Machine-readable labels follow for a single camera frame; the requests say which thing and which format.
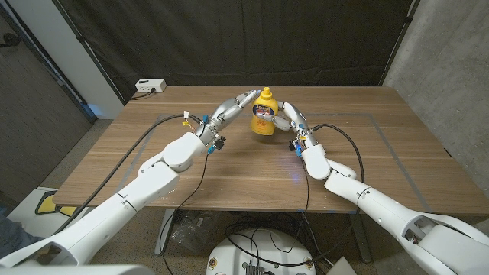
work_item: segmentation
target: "wooden table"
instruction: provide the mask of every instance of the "wooden table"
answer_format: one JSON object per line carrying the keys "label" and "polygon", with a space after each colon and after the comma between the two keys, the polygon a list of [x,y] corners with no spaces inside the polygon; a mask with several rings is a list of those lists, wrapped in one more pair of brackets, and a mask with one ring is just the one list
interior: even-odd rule
{"label": "wooden table", "polygon": [[[80,205],[105,179],[127,149],[158,118],[190,111],[212,114],[244,86],[169,86],[161,94],[129,102],[54,196],[60,205]],[[405,206],[444,214],[489,214],[489,200],[451,158],[433,134],[392,88],[271,87],[274,98],[293,103],[309,126],[334,124],[358,145],[366,184]],[[130,183],[142,163],[169,142],[190,131],[182,118],[165,122],[123,163],[91,205],[98,205]],[[290,132],[271,137],[250,130],[251,106],[221,132],[221,151],[209,156],[198,192],[183,209],[297,212],[306,207],[306,175],[300,159],[288,149]],[[349,142],[332,129],[314,134],[327,157],[359,171]],[[205,156],[181,174],[174,192],[151,205],[175,209],[199,184]],[[308,212],[351,212],[355,206],[309,178]]]}

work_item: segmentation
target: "person's leg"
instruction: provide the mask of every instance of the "person's leg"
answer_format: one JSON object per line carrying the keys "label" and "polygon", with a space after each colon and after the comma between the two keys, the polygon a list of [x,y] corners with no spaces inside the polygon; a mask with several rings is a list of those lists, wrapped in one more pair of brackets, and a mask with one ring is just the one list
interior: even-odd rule
{"label": "person's leg", "polygon": [[42,239],[28,234],[20,224],[0,215],[0,259]]}

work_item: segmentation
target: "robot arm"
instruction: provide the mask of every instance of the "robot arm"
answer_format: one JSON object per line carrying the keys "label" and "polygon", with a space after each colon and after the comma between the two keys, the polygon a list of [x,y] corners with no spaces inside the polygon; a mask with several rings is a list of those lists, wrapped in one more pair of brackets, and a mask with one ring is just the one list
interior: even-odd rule
{"label": "robot arm", "polygon": [[[349,167],[325,157],[325,150],[299,110],[278,102],[297,138],[290,149],[304,159],[308,174],[326,180],[325,188],[353,202],[388,231],[407,253],[430,274],[486,274],[489,237],[469,224],[446,215],[413,211],[360,181]],[[261,118],[285,125],[278,117]]]}
{"label": "robot arm", "polygon": [[139,210],[175,188],[180,178],[177,172],[187,170],[193,157],[205,152],[209,144],[212,144],[211,149],[220,149],[224,139],[218,133],[258,94],[259,91],[250,91],[222,103],[211,118],[198,127],[199,134],[185,133],[168,144],[161,153],[143,163],[135,180],[76,224],[3,257],[0,267],[39,265],[37,252],[46,248],[56,251],[49,264],[87,264]]}

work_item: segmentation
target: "yellow mustard bottle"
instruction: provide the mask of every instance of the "yellow mustard bottle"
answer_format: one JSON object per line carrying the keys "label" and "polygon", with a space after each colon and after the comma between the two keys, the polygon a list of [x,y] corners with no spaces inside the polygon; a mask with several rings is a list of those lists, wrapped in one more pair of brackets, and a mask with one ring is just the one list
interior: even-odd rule
{"label": "yellow mustard bottle", "polygon": [[251,118],[251,130],[257,134],[272,135],[274,133],[274,123],[257,117],[257,113],[263,115],[276,115],[278,113],[277,100],[272,98],[269,87],[265,87],[260,93],[260,97],[253,102],[253,117]]}

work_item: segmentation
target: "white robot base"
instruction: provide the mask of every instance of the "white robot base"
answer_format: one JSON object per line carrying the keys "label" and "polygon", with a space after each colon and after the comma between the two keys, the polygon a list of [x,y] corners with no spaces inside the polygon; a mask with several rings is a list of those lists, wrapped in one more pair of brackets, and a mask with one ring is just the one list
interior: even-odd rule
{"label": "white robot base", "polygon": [[[312,259],[311,253],[293,237],[274,229],[249,228],[240,231],[240,235],[231,235],[231,239],[245,249],[267,260],[284,264],[301,263]],[[214,248],[209,256],[206,275],[230,275],[230,274],[283,274],[283,275],[316,275],[314,264],[300,265],[298,267],[283,267],[269,264],[252,257],[239,250],[227,238]]]}

